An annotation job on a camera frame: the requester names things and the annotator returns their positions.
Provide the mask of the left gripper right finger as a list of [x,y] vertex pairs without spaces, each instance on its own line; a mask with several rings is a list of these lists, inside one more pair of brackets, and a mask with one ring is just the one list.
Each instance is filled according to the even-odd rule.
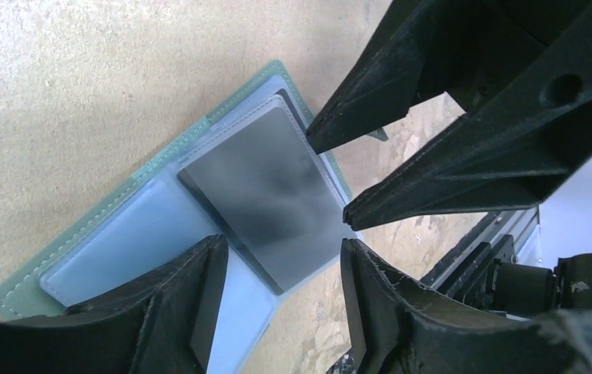
[[520,322],[474,309],[358,239],[343,240],[340,268],[359,373],[592,373],[592,311]]

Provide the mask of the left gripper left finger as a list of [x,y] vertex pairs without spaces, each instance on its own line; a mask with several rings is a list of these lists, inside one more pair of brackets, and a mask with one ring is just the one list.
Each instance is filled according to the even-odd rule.
[[228,255],[211,235],[59,316],[0,322],[0,373],[204,373]]

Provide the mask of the dark grey credit card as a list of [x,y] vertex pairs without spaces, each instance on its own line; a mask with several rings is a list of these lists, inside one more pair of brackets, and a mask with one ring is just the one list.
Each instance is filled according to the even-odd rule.
[[280,97],[217,133],[178,178],[277,294],[354,237],[335,185]]

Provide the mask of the green card holder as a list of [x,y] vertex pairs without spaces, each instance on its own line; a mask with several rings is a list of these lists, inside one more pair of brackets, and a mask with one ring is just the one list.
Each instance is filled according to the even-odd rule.
[[[54,316],[173,259],[200,239],[224,231],[181,183],[179,171],[217,133],[271,97],[288,106],[309,149],[322,161],[342,200],[351,193],[331,153],[315,153],[305,132],[313,116],[282,62],[273,60],[191,125],[113,192],[0,283],[0,316]],[[283,294],[230,245],[221,312],[208,372],[237,373],[283,300],[339,258]]]

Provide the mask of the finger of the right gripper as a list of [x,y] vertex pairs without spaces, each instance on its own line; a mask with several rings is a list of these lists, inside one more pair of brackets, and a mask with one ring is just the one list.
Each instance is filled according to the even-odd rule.
[[365,49],[307,130],[324,153],[406,116],[461,84],[486,34],[486,1],[393,1]]
[[592,157],[592,2],[499,94],[345,209],[354,230],[408,217],[518,210]]

